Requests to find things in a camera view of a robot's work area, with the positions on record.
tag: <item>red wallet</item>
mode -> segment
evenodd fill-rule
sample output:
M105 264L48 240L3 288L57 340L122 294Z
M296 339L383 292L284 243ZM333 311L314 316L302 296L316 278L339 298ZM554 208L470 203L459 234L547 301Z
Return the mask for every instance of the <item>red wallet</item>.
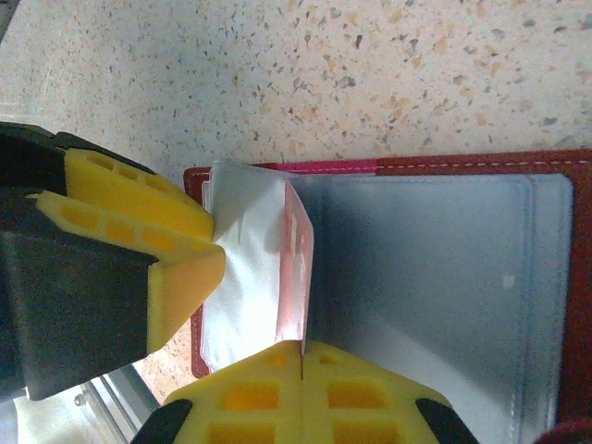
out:
M298 174L376 174L377 176L551 174L573 183L573 236L569 296L564 331L558 421L592 414L592 149L507 154L392 157L371 160L263 164ZM202 201L209 168L185 171L185 191ZM191 317L191 369L210 370L200 355L202 308Z

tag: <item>white stitching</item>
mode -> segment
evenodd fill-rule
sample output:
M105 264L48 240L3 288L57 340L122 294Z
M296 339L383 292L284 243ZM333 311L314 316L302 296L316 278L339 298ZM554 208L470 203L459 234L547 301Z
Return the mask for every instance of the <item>white stitching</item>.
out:
M506 167L513 167L513 166L519 166L519 167L526 167L526 166L530 166L530 165L573 165L574 163L580 164L580 165L589 165L592 164L592 160L578 160L578 161L572 161L572 160L551 160L549 162L545 162L542 160L536 160L533 162L527 162L527 161L522 161L522 162L505 162L505 163L501 163L501 162L489 162L489 163L485 163L485 162L479 162L478 164L475 163L471 163L468 162L466 164L418 164L418 165L414 165L414 164L410 164L410 165L378 165L378 166L344 166L344 167L332 167L332 168L311 168L311 169L291 169L288 170L287 172L290 173L323 173L323 172L331 172L331 171L367 171L367 172L372 172L372 171L376 171L379 169L393 169L393 168L398 168L398 169L403 169L403 168L438 168L438 167L500 167L500 166L506 166ZM209 173L204 173L202 171L200 172L191 172L190 176L189 176L189 184L188 184L188 189L191 192L191 180L194 179L197 176L208 176Z
M197 325L197 320L193 321L193 317L194 316L195 316L195 313L191 315L190 329L191 329L192 336L194 338L197 338L198 325ZM203 311L202 311L202 319L201 320L202 320L202 322L204 321L204 312ZM192 340L191 341L191 349L192 349L192 352L194 353L194 355L191 357L191 373L193 373L193 368L194 368L193 367L193 357L195 357L196 359L201 360L202 363L205 364L205 367L207 368L208 372L207 372L206 375L201 375L201 377L205 377L205 376L208 376L208 375L210 375L212 373L212 369L210 368L210 366L207 364L207 362L205 361L205 359L202 356L202 351L201 351L201 348L202 348L202 341L201 341L202 336L203 335L200 335L199 336L199 338L200 338L199 344L197 343L196 340Z

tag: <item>card holder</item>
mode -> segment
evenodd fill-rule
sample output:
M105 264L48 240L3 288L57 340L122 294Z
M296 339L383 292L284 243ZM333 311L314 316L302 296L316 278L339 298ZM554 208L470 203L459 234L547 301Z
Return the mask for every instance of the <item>card holder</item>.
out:
M367 176L472 176L506 174L563 174L573 184L573 222L569 254L569 295L562 332L561 389L558 421L573 420L592 409L592 149L533 151L524 153L455 154L414 157L386 157L364 160L339 160L264 164L260 167L311 175ZM208 167L185 171L186 192L198 202L202 185L209 176ZM191 317L191 370L197 377L209 369L200 354L203 308Z
M552 424L569 180L291 180L318 246L311 339L441 391L482 442L532 442Z

